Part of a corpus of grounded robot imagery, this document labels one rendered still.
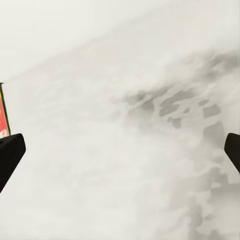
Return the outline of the board game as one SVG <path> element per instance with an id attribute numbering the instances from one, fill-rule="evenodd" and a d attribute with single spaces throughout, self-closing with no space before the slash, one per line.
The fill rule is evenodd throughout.
<path id="1" fill-rule="evenodd" d="M 0 91 L 0 139 L 10 136 L 9 127 L 6 119 L 4 104 Z"/>

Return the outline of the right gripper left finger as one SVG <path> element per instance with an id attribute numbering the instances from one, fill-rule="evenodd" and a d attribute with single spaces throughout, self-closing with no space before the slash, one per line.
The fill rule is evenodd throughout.
<path id="1" fill-rule="evenodd" d="M 25 153 L 26 145 L 22 133 L 0 138 L 0 192 L 3 191 Z"/>

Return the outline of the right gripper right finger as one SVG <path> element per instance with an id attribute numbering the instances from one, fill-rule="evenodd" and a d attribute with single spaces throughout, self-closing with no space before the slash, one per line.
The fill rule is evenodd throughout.
<path id="1" fill-rule="evenodd" d="M 240 173 L 240 135 L 228 133 L 224 151 Z"/>

